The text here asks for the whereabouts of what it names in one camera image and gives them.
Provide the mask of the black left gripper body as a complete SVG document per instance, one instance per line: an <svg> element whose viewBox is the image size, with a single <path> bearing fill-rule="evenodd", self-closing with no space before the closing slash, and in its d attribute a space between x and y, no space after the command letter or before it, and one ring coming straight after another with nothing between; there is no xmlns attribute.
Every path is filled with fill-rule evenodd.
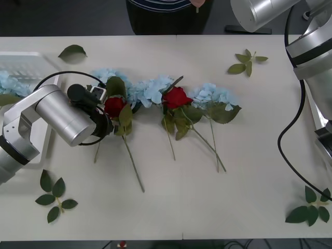
<svg viewBox="0 0 332 249"><path fill-rule="evenodd" d="M109 115L97 104L88 104L88 115L95 123L93 136L103 138L113 132L114 126Z"/></svg>

